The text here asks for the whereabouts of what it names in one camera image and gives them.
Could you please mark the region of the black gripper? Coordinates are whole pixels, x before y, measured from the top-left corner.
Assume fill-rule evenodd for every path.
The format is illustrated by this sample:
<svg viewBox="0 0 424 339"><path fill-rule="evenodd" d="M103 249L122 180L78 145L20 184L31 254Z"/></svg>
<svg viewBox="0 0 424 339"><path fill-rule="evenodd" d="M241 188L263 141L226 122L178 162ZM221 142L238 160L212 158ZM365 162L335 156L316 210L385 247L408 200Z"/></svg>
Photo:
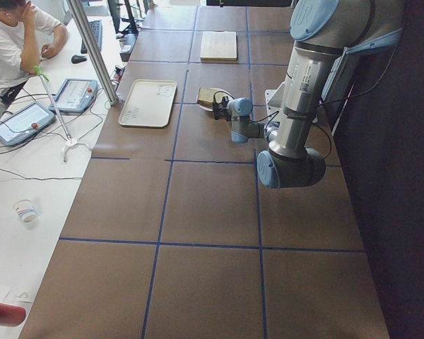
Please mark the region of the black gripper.
<svg viewBox="0 0 424 339"><path fill-rule="evenodd" d="M219 104L213 104L213 117L215 120L225 119L230 121L230 114L226 107L221 107Z"/></svg>

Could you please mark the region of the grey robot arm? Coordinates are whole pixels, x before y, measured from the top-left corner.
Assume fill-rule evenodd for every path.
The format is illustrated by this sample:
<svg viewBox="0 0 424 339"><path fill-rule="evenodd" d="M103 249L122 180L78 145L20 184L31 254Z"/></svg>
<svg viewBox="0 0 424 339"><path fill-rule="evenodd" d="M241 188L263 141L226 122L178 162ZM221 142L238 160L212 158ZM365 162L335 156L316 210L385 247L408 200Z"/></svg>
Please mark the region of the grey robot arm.
<svg viewBox="0 0 424 339"><path fill-rule="evenodd" d="M322 179L324 158L305 142L332 66L346 52L377 51L398 42L405 10L405 1L299 1L290 20L294 45L288 70L271 96L276 106L268 111L268 122L249 118L253 104L247 98L213 101L215 119L232 124L233 142L268 142L257 156L264 186L297 188Z"/></svg>

